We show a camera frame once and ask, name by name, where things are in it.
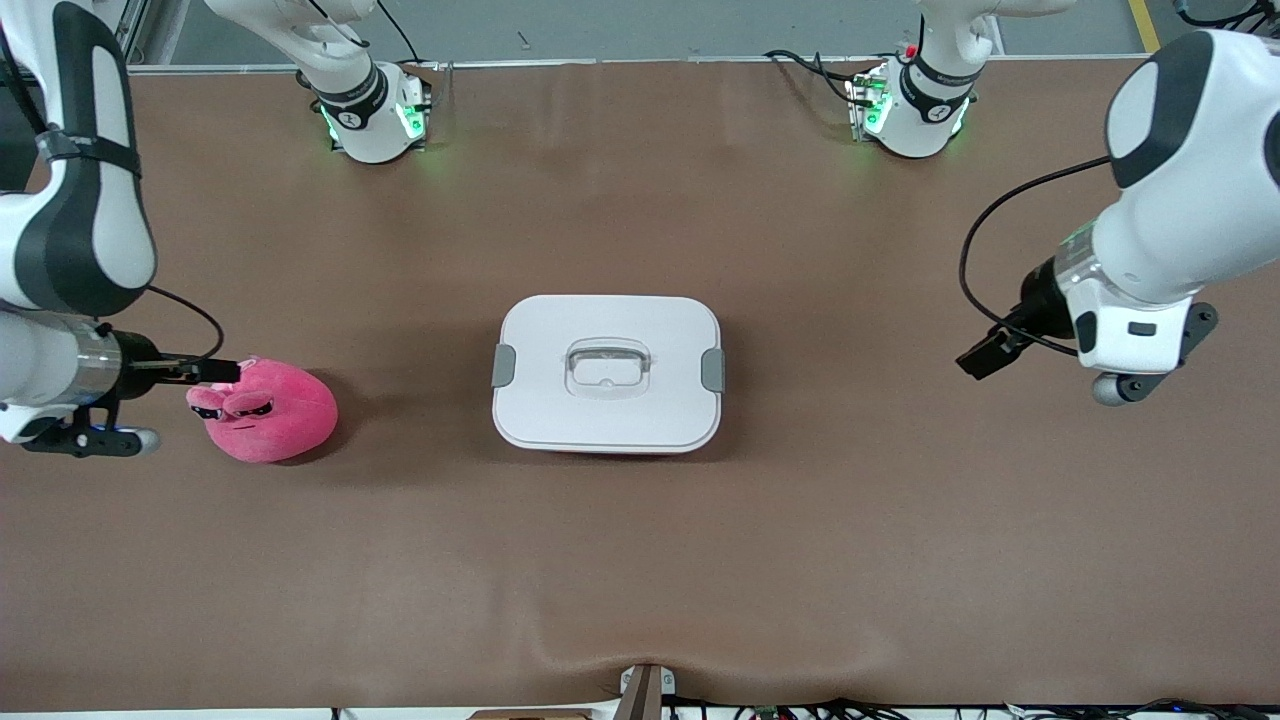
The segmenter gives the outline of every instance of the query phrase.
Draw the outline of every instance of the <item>plush toy eye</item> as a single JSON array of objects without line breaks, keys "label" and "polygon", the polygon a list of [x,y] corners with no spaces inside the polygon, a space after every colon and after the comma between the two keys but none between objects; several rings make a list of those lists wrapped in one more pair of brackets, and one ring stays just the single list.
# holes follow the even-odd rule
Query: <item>plush toy eye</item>
[{"label": "plush toy eye", "polygon": [[250,415],[262,416],[262,415],[266,415],[270,411],[271,411],[271,404],[268,402],[266,405],[260,405],[260,406],[257,406],[257,407],[255,407],[252,410],[238,410],[236,413],[236,416],[237,418],[248,418]]}]

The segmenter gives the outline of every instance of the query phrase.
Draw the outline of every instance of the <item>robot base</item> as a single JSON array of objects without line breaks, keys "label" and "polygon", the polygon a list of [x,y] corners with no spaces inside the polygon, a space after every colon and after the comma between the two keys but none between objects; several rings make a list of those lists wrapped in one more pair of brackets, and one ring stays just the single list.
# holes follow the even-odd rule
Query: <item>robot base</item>
[{"label": "robot base", "polygon": [[928,158],[942,150],[951,137],[960,132],[969,100],[941,122],[925,122],[920,111],[902,96],[902,61],[891,58],[887,63],[859,76],[859,82],[845,83],[849,96],[865,100],[869,108],[849,106],[849,120],[854,140],[876,140],[886,150],[904,158]]},{"label": "robot base", "polygon": [[364,128],[344,127],[342,113],[334,119],[321,110],[329,123],[333,149],[369,164],[388,163],[406,150],[422,147],[431,115],[430,85],[392,63],[378,63],[378,69],[388,81],[387,100]]}]

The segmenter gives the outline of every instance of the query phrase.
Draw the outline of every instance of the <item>table surface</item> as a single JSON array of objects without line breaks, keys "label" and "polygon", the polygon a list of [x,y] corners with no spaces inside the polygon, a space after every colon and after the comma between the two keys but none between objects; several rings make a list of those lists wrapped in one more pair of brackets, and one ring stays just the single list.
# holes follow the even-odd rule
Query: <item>table surface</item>
[{"label": "table surface", "polygon": [[[1098,155],[1132,67],[995,63],[923,161],[794,65],[458,70],[384,167],[330,154],[289,76],[133,78],[156,283],[343,420],[243,465],[159,388],[124,414],[154,456],[0,448],[0,708],[557,703],[636,661],[742,703],[1280,701],[1275,270],[1203,295],[1221,325],[1140,406],[1047,352],[952,363],[987,329],[965,228]],[[1100,169],[1009,205],[974,287],[1007,306],[1115,196]],[[502,441],[499,323],[575,292],[718,314],[710,445]],[[163,300],[113,320],[209,342]]]}]

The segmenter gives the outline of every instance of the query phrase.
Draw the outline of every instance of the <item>white robotic arm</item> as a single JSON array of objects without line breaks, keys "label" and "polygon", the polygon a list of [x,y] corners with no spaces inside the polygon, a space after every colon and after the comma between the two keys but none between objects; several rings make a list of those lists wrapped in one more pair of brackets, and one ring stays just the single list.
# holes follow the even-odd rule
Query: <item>white robotic arm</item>
[{"label": "white robotic arm", "polygon": [[[0,195],[0,439],[77,456],[146,452],[159,438],[115,425],[122,400],[156,383],[234,382],[238,370],[161,354],[96,320],[131,305],[155,274],[124,58],[110,29],[88,0],[5,0],[0,41],[6,85],[50,172],[40,192]],[[17,63],[44,90],[44,118]],[[105,424],[91,424],[90,407],[106,411]]]},{"label": "white robotic arm", "polygon": [[[1258,37],[1192,32],[1112,99],[1106,140],[1120,200],[1028,275],[1005,318],[1075,338],[1080,364],[1103,373],[1101,402],[1139,400],[1212,329],[1213,309],[1193,305],[1204,286],[1280,258],[1277,54]],[[1029,343],[1001,324],[959,361],[982,379]]]},{"label": "white robotic arm", "polygon": [[1061,13],[1075,0],[913,0],[920,37],[911,56],[891,58],[869,73],[860,99],[861,129],[888,150],[927,158],[960,131],[974,82],[991,58],[987,15]]},{"label": "white robotic arm", "polygon": [[298,65],[333,140],[361,163],[394,160],[426,137],[430,87],[392,63],[374,63],[346,23],[376,0],[205,0]]}]

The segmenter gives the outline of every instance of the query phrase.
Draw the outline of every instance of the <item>stuffed toy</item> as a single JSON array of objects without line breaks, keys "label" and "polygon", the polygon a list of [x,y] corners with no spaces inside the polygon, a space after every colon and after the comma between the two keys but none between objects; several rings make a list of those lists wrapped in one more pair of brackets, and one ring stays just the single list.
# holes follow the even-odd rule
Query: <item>stuffed toy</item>
[{"label": "stuffed toy", "polygon": [[214,445],[244,462],[278,462],[319,447],[338,425],[333,393],[311,373],[265,357],[239,364],[238,383],[187,391]]}]

